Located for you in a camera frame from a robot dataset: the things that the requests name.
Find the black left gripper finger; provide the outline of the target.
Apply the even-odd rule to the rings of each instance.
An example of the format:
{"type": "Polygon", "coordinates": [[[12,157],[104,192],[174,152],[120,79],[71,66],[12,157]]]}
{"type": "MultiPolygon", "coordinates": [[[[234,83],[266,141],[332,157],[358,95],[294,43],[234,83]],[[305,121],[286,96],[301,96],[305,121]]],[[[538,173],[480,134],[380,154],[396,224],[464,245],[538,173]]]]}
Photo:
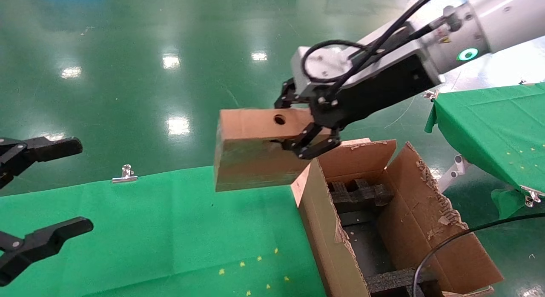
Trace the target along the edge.
{"type": "Polygon", "coordinates": [[[68,239],[93,231],[90,219],[78,216],[19,238],[0,233],[0,285],[10,285],[31,264],[59,254],[68,239]]]}
{"type": "Polygon", "coordinates": [[[33,163],[45,163],[82,152],[82,142],[75,137],[57,141],[48,140],[46,137],[27,140],[2,137],[0,139],[0,188],[3,189],[15,176],[19,176],[33,163]]]}

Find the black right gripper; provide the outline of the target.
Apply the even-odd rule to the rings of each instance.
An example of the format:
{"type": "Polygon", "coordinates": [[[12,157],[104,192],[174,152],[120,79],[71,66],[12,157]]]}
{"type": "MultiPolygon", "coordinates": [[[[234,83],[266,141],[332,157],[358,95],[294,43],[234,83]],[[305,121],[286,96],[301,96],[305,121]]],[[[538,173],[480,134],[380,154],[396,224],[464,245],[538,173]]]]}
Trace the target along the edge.
{"type": "MultiPolygon", "coordinates": [[[[315,159],[341,144],[340,128],[414,97],[436,86],[438,82],[438,76],[429,75],[416,54],[408,56],[376,76],[350,88],[341,89],[335,97],[336,106],[321,106],[314,100],[315,122],[309,123],[294,139],[282,140],[282,149],[291,151],[301,160],[315,159]],[[333,129],[322,140],[316,140],[324,127],[333,129]]],[[[310,110],[311,102],[315,98],[315,93],[305,96],[297,93],[294,78],[290,78],[282,84],[280,96],[275,101],[275,109],[310,110]]]]}

